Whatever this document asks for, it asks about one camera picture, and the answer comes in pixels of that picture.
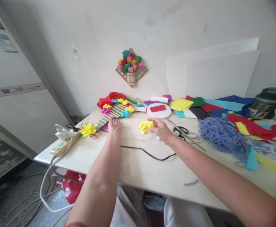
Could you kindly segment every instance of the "glue stick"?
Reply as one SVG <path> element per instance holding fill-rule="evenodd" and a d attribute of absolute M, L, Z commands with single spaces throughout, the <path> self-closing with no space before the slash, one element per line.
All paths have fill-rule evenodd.
<path fill-rule="evenodd" d="M 140 101 L 140 99 L 136 98 L 136 102 L 137 102 L 137 106 L 138 107 L 144 107 L 144 105 L 142 104 L 142 102 Z"/>

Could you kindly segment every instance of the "power strip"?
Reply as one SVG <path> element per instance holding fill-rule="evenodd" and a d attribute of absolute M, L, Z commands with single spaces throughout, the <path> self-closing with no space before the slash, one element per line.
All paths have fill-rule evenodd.
<path fill-rule="evenodd" d="M 86 124 L 87 124 L 87 122 L 82 123 L 79 126 L 79 128 L 82 128 Z M 74 143 L 81 137 L 81 133 L 79 131 L 78 132 L 74 132 L 73 130 L 71 130 L 71 134 L 73 136 L 73 139 L 72 139 L 72 144 L 71 144 L 70 147 L 72 147 L 74 145 Z M 50 154 L 53 155 L 53 156 L 56 156 L 56 157 L 62 156 L 66 152 L 66 150 L 68 149 L 70 140 L 71 139 L 69 139 L 66 142 L 57 144 L 55 147 L 53 147 L 50 150 Z"/>

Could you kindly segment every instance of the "white pants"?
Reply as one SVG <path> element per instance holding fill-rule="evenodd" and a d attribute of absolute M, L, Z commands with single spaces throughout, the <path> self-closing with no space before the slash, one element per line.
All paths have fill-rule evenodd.
<path fill-rule="evenodd" d="M 118 185 L 110 227 L 151 227 L 151 219 L 140 199 L 142 195 L 142 190 Z M 167 197 L 165 201 L 164 225 L 165 227 L 214 227 L 203 206 L 173 197 Z"/>

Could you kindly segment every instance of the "hand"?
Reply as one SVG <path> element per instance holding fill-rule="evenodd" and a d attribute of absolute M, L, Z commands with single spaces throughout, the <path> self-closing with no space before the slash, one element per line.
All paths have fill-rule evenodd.
<path fill-rule="evenodd" d="M 113 133 L 113 132 L 120 133 L 122 127 L 121 127 L 121 123 L 118 119 L 111 118 L 109 120 L 108 128 L 109 128 L 109 133 Z"/>
<path fill-rule="evenodd" d="M 176 138 L 176 135 L 173 134 L 167 125 L 158 118 L 149 118 L 148 120 L 153 121 L 156 126 L 149 128 L 148 130 L 156 133 L 156 135 L 159 136 L 166 145 L 170 145 L 173 138 Z"/>

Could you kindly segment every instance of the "white wall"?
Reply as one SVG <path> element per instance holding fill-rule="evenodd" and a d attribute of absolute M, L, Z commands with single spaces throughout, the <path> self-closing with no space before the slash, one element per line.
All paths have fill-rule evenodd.
<path fill-rule="evenodd" d="M 260 37 L 261 53 L 247 96 L 276 86 L 276 1 L 0 3 L 70 115 L 91 113 L 98 99 L 111 91 L 145 99 L 167 94 L 166 57 L 242 38 Z M 134 88 L 115 72 L 129 47 L 149 68 Z"/>

